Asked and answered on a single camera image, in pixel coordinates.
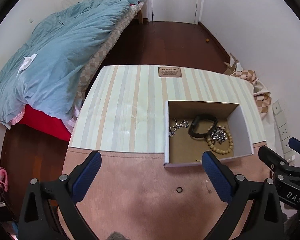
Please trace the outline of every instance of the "red bedsheet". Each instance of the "red bedsheet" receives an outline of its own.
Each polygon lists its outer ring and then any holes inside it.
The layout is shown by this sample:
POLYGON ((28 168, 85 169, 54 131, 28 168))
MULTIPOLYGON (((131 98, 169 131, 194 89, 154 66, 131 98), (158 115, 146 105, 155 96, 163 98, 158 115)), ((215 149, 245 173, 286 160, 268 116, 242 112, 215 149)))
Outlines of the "red bedsheet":
POLYGON ((70 141, 71 133, 60 119, 35 110, 29 105, 26 105, 25 115, 19 123, 23 123, 33 129, 50 134, 61 140, 70 141))

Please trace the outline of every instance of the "blue gripper pad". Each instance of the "blue gripper pad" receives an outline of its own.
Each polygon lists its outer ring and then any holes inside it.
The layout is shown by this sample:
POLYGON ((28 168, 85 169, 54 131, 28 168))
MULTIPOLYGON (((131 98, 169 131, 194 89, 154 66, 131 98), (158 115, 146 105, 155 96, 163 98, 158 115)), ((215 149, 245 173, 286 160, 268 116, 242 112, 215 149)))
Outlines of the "blue gripper pad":
POLYGON ((101 167, 101 154, 97 151, 93 153, 94 156, 91 158, 76 181, 73 183, 71 199, 75 204, 83 200, 92 181, 94 180, 101 167))
POLYGON ((295 150, 297 153, 300 153, 300 141, 294 137, 291 137, 289 139, 289 147, 292 150, 295 150))
POLYGON ((221 201, 230 204, 232 201, 231 184, 228 182, 226 177, 222 174, 221 170, 207 152, 203 153, 202 155, 202 166, 212 182, 213 187, 218 193, 221 201))

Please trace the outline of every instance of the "baseboard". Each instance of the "baseboard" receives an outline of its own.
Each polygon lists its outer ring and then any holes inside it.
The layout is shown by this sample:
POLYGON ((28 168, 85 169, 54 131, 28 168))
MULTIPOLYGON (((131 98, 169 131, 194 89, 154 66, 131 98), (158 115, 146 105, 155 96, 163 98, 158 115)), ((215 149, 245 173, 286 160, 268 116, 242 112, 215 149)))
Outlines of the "baseboard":
POLYGON ((229 54, 226 52, 226 50, 222 47, 222 45, 219 43, 219 41, 215 38, 215 36, 213 36, 213 34, 201 23, 201 22, 198 22, 198 25, 200 27, 202 27, 207 33, 208 35, 210 36, 210 39, 212 39, 216 46, 219 48, 219 50, 221 51, 221 53, 224 55, 224 61, 225 62, 230 62, 230 56, 229 54))

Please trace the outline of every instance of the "checkered blanket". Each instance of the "checkered blanket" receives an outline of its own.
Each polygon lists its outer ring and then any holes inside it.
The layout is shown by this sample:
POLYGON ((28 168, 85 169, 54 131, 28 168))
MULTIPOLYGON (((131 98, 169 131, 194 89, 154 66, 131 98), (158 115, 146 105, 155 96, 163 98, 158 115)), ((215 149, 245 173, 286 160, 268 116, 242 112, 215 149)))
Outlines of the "checkered blanket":
POLYGON ((271 97, 266 86, 256 77, 256 72, 253 70, 236 71, 231 76, 249 81, 253 85, 254 100, 257 104, 261 119, 263 119, 271 106, 271 97))

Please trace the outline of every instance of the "white door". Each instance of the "white door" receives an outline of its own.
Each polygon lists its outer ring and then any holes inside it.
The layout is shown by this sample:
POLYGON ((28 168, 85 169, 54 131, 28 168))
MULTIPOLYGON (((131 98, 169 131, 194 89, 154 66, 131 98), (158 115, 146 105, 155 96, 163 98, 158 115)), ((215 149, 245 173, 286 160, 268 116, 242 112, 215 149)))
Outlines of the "white door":
POLYGON ((152 0, 153 21, 194 23, 197 0, 152 0))

